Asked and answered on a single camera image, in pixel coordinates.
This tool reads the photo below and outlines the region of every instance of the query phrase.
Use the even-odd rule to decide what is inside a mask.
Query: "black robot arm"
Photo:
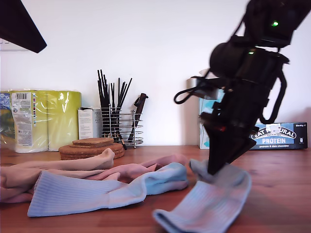
[[[311,0],[251,0],[229,41],[212,52],[206,76],[197,77],[196,87],[175,96],[174,101],[181,104],[192,95],[202,96],[202,92],[207,94],[215,88],[224,90],[222,101],[214,103],[212,113],[201,114],[210,139],[210,174],[214,175],[256,144],[250,135],[258,130],[255,127],[258,119],[264,124],[275,121],[287,87],[282,68],[289,63],[279,51],[290,44],[293,32],[310,10]],[[244,36],[236,36],[242,23]],[[277,48],[277,52],[260,47]],[[211,72],[219,78],[207,79]],[[277,78],[281,89],[271,116],[265,119],[263,109]],[[186,92],[188,95],[177,101]]]

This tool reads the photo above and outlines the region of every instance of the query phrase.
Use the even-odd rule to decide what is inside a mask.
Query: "white wall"
[[[67,89],[83,106],[99,107],[97,69],[109,82],[133,82],[124,106],[149,96],[145,145],[197,144],[198,99],[176,105],[185,80],[208,67],[212,49],[228,39],[247,0],[23,0],[48,47],[2,52],[1,89]],[[284,49],[287,94],[278,121],[311,121],[311,16]],[[276,98],[277,90],[272,97]]]

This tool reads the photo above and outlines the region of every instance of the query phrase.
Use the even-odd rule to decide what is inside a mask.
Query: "tissue box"
[[[102,137],[102,111],[94,108],[80,108],[79,139]]]
[[[199,99],[199,114],[202,112],[212,113],[213,104],[214,102],[221,102],[224,96],[224,92],[222,90],[218,91],[217,99],[216,100],[206,100],[206,99]],[[200,141],[198,143],[200,149],[209,149],[209,137],[208,134],[203,126],[203,124],[199,124],[200,126]]]
[[[307,123],[256,124],[259,131],[250,135],[257,144],[251,150],[306,149]]]

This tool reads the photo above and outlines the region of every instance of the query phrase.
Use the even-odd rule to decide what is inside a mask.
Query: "wooden table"
[[[140,163],[172,153],[203,160],[197,146],[138,147],[115,160],[115,166]],[[58,152],[16,154],[1,149],[1,165],[29,160],[58,160]],[[234,162],[253,180],[246,204],[228,233],[311,233],[311,149],[249,151]],[[27,217],[29,203],[1,204],[1,233],[164,233],[152,218],[154,209],[172,210],[195,184],[182,191],[147,196],[144,202],[83,214]]]

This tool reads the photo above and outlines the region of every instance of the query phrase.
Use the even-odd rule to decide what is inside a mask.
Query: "barcode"
[[[16,99],[17,100],[26,100],[27,99],[27,93],[16,93]]]

